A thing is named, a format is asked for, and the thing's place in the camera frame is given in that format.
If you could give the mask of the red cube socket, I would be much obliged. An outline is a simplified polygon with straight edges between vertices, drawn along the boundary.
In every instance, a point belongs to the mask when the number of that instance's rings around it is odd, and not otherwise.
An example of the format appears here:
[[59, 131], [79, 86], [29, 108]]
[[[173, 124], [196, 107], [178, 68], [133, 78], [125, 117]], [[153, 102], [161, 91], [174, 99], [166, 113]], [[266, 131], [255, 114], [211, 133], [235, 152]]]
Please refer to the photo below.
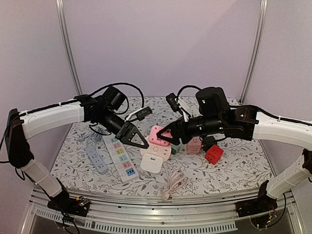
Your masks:
[[210, 164], [213, 164], [213, 165], [216, 165], [222, 155], [224, 153], [224, 150], [222, 150], [219, 146], [217, 145], [213, 145], [207, 152], [206, 152], [206, 155], [205, 155], [205, 159], [210, 163]]

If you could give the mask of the dark green cube socket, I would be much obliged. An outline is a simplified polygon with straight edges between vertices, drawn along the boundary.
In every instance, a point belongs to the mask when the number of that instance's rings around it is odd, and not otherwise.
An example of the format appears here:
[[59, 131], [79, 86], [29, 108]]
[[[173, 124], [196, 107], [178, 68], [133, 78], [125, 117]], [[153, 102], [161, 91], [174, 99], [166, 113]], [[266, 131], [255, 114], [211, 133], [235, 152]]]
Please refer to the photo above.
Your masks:
[[213, 136], [203, 138], [201, 146], [204, 152], [207, 152], [212, 146], [216, 145], [217, 141]]

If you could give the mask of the green cube adapter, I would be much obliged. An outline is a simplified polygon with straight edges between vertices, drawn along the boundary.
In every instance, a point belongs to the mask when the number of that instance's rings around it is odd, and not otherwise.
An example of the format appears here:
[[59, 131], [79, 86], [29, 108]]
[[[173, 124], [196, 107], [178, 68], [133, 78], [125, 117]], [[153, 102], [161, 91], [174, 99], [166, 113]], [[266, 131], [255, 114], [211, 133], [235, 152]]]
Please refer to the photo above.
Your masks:
[[171, 154], [176, 155], [179, 152], [180, 152], [180, 146], [172, 144], [171, 145]]

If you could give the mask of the pink cube socket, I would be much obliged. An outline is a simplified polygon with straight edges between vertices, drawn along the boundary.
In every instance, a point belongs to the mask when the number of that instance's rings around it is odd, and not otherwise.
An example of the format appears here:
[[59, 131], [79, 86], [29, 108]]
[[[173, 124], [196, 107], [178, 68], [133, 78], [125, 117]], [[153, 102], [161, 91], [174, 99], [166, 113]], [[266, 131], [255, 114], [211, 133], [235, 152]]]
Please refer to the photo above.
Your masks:
[[198, 154], [201, 150], [201, 140], [200, 137], [193, 137], [187, 144], [187, 153], [188, 154]]

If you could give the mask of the pink round socket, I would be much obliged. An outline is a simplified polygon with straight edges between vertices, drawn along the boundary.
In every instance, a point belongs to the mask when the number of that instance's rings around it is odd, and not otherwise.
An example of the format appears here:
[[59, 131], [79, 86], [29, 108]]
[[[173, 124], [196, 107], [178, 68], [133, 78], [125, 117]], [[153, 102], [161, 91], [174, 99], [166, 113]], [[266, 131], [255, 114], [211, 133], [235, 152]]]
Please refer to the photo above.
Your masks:
[[140, 149], [140, 153], [143, 156], [145, 153], [150, 153], [156, 156], [159, 156], [163, 159], [163, 161], [167, 161], [171, 155], [171, 145], [161, 146], [153, 143], [148, 143], [149, 147], [147, 149]]

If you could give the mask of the white adapter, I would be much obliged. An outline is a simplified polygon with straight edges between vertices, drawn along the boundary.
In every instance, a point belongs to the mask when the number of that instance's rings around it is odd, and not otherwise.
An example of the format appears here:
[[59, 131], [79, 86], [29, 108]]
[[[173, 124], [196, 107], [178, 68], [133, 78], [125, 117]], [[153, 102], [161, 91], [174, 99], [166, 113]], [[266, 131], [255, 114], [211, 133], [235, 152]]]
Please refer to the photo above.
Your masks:
[[144, 153], [140, 167], [142, 170], [158, 174], [163, 164], [163, 158], [151, 153]]

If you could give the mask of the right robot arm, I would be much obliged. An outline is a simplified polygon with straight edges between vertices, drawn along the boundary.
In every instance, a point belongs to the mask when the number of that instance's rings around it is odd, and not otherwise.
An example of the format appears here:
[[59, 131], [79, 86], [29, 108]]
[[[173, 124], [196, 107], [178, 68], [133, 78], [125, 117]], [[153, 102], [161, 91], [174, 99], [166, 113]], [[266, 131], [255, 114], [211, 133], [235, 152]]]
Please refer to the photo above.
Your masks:
[[196, 95], [198, 117], [180, 118], [157, 133], [171, 144], [186, 144], [193, 137], [223, 134], [243, 140], [271, 140], [303, 148], [298, 159], [278, 176], [263, 182], [255, 199], [237, 202], [239, 217], [277, 208], [277, 199], [290, 188], [312, 176], [311, 122], [276, 116], [254, 105], [231, 106], [222, 88], [207, 87]]

